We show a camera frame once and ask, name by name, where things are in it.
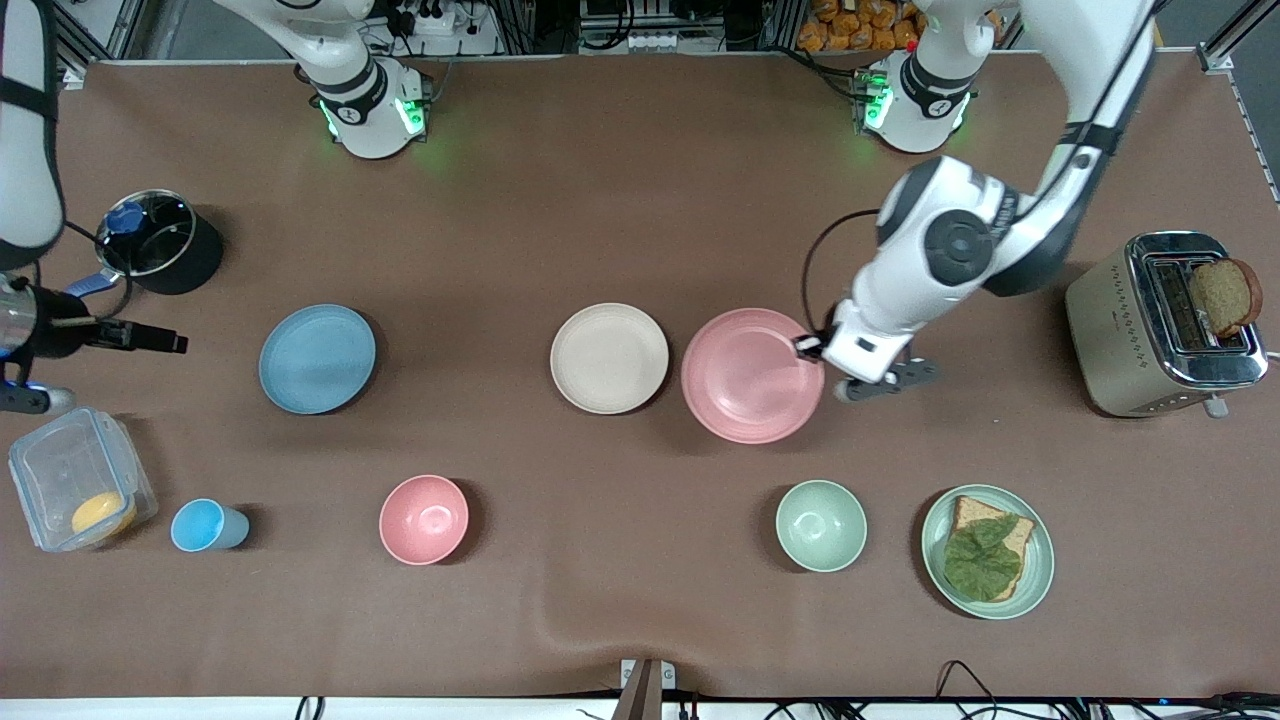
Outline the clear plastic container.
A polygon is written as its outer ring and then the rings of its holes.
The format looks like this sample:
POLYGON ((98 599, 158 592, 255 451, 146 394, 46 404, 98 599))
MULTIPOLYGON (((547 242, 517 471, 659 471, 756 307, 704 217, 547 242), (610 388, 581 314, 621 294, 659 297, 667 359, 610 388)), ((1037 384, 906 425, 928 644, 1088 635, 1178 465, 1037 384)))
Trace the clear plastic container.
POLYGON ((77 407, 13 443, 8 465, 32 539, 65 553, 109 542, 157 511, 157 501, 127 428, 92 407, 77 407), (134 501, 136 518, 115 534, 76 534, 72 515, 87 498, 115 491, 134 501))

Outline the yellow round food piece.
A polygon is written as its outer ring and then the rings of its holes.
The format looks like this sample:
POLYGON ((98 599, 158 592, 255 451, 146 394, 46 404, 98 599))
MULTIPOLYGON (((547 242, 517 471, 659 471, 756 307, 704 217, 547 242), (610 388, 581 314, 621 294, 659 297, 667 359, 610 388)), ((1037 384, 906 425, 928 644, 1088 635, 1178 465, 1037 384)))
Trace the yellow round food piece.
POLYGON ((72 515, 72 530, 76 534, 101 532, 115 534, 127 528, 136 518, 134 501, 115 491, 106 491, 87 498, 72 515))

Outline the beige plate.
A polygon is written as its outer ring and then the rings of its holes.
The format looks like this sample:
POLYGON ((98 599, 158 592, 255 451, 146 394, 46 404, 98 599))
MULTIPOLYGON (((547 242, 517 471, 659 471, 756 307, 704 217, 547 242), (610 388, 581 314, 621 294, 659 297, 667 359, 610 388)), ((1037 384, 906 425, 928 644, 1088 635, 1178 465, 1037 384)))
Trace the beige plate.
POLYGON ((627 304, 595 304, 568 318, 550 346, 559 393, 586 413, 621 415, 648 404, 666 382, 669 343, 659 324, 627 304))

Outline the pink bowl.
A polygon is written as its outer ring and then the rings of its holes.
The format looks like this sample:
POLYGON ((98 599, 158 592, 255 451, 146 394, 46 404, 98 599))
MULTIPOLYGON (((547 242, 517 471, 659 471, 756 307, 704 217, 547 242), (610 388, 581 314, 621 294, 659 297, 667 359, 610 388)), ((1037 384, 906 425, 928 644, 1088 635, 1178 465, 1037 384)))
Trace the pink bowl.
POLYGON ((410 566, 444 561, 462 543, 470 509, 461 487, 438 475, 401 482, 385 498, 379 514, 384 550, 410 566))

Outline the bag of orange buns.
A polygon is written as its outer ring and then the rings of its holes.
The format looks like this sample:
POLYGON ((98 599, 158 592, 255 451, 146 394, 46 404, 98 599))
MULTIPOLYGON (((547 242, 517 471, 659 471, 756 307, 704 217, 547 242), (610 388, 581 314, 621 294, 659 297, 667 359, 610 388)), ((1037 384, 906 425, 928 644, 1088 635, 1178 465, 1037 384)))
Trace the bag of orange buns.
POLYGON ((909 0, 806 0, 795 38, 804 53, 913 50, 929 24, 909 0))

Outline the brown toast slice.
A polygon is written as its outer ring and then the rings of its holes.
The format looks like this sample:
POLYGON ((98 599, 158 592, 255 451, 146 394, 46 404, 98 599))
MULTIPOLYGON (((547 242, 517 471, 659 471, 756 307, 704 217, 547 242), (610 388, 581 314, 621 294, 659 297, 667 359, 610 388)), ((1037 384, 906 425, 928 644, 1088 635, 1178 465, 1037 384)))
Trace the brown toast slice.
POLYGON ((1231 337, 1253 323, 1265 302, 1253 268, 1234 258, 1198 265, 1190 275, 1190 291, 1206 327, 1219 338, 1231 337))

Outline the green lettuce leaf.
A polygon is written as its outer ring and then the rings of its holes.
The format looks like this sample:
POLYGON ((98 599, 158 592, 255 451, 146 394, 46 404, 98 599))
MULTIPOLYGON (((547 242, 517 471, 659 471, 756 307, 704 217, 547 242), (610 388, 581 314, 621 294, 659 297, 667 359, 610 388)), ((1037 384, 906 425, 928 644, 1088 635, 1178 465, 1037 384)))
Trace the green lettuce leaf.
POLYGON ((995 602, 1016 579, 1023 561, 1005 541, 1020 520, 1006 512, 952 532, 943 548, 943 577, 959 594, 974 602, 995 602))

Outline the blue cup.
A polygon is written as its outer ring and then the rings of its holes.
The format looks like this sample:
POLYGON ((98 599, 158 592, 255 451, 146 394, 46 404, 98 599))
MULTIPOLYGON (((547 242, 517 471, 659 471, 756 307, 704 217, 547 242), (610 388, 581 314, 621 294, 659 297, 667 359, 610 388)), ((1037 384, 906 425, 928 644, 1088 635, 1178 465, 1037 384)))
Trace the blue cup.
POLYGON ((172 520, 172 543, 183 552, 233 550, 250 533, 250 520, 239 510, 211 498, 186 503, 172 520))

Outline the blue plate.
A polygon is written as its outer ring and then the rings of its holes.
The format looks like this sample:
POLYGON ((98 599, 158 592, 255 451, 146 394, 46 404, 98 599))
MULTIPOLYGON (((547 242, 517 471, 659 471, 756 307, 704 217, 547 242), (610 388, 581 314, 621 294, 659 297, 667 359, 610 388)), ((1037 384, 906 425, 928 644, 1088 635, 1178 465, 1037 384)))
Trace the blue plate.
POLYGON ((259 383, 270 402, 297 415, 333 413, 364 392, 378 364, 371 324, 337 304, 302 307, 266 337, 259 383))

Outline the bread slice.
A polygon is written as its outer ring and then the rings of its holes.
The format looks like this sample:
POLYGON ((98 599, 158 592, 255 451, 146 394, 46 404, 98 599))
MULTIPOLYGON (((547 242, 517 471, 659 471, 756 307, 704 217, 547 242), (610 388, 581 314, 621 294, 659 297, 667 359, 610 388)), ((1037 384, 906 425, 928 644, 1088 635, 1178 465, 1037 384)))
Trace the bread slice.
MULTIPOLYGON (((998 518, 1006 512, 1009 511, 1004 511, 1001 509, 997 509, 996 506, 988 505, 977 498, 969 496, 961 496, 957 498, 957 502, 955 505, 955 518, 954 518, 955 523, 950 536, 952 534, 954 530, 965 527, 970 521, 982 518, 998 518)), ((1015 550, 1018 555, 1021 557, 1023 561, 1021 570, 1019 571, 1016 579, 1007 587, 1007 589, 1001 596, 997 597, 995 602, 983 602, 983 603, 1000 603, 1006 600, 1010 600, 1012 597, 1014 591, 1018 587, 1021 574, 1024 573, 1024 568, 1027 564, 1027 552, 1030 544, 1033 532, 1036 530, 1036 523, 1029 518, 1025 518, 1016 512, 1010 512, 1010 514, 1020 516, 1021 520, 1019 521, 1016 530, 1005 541, 1005 543, 1009 548, 1015 550)))

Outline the beige chrome toaster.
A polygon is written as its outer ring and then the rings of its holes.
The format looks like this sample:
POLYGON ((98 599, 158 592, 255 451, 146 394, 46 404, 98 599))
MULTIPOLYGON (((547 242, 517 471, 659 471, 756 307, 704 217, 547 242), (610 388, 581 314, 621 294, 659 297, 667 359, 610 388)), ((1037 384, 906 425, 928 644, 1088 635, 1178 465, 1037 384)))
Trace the beige chrome toaster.
POLYGON ((1225 416, 1225 396, 1258 384, 1270 368, 1249 269, 1242 320, 1225 329, 1211 318, 1211 279, 1239 269, 1208 234, 1160 231, 1128 240, 1075 279, 1065 304, 1092 404, 1120 418, 1196 405, 1225 416))

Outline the green bowl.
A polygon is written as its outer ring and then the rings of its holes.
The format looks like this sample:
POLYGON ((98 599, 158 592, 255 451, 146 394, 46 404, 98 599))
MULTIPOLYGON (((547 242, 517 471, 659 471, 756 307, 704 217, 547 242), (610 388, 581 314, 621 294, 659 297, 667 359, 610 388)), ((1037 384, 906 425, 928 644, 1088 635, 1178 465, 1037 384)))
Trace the green bowl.
POLYGON ((867 547, 868 521, 859 498, 828 479, 786 491, 774 511, 780 547, 806 571, 833 573, 852 565, 867 547))

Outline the white power strip with plugs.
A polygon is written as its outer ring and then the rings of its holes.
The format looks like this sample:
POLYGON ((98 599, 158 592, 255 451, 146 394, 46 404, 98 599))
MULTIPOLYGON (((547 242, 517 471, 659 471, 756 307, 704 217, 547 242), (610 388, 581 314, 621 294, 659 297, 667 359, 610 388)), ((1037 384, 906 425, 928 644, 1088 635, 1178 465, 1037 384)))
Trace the white power strip with plugs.
POLYGON ((452 0, 381 0, 381 8, 390 35, 398 38, 451 36, 457 23, 452 0))

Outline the pink plate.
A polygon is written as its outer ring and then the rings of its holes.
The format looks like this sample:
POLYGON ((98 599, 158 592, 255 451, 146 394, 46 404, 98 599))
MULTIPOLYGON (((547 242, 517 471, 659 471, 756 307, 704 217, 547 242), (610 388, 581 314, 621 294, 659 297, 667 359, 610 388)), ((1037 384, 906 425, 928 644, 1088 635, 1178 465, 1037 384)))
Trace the pink plate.
POLYGON ((791 316, 740 307, 707 322, 680 372, 690 413, 714 436, 769 445, 799 432, 826 388, 826 365, 799 355, 805 331, 791 316))

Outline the glass lid with blue knob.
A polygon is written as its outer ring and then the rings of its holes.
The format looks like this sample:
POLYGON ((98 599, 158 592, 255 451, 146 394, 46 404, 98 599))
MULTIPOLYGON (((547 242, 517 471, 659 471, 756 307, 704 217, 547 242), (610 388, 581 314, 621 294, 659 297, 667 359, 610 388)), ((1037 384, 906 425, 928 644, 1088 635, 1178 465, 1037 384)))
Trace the glass lid with blue knob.
POLYGON ((152 274, 184 252, 195 219, 195 211, 177 193, 134 192, 104 214, 96 231, 99 260, 128 275, 152 274))

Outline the green plate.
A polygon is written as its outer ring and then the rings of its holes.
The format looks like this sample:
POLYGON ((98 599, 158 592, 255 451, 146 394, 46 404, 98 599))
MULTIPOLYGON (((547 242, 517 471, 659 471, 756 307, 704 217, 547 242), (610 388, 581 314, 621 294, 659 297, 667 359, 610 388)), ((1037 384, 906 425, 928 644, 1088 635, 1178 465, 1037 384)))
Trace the green plate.
POLYGON ((1015 493, 997 486, 969 484, 943 492, 927 510, 920 529, 922 559, 934 587, 956 609, 987 620, 1011 620, 1027 615, 1047 596, 1055 573, 1053 544, 1036 510, 1015 493), (955 505, 961 496, 977 498, 1004 511, 1016 512, 1036 523, 1027 552, 1027 564, 1010 600, 983 603, 965 600, 943 575, 945 544, 954 528, 955 505))

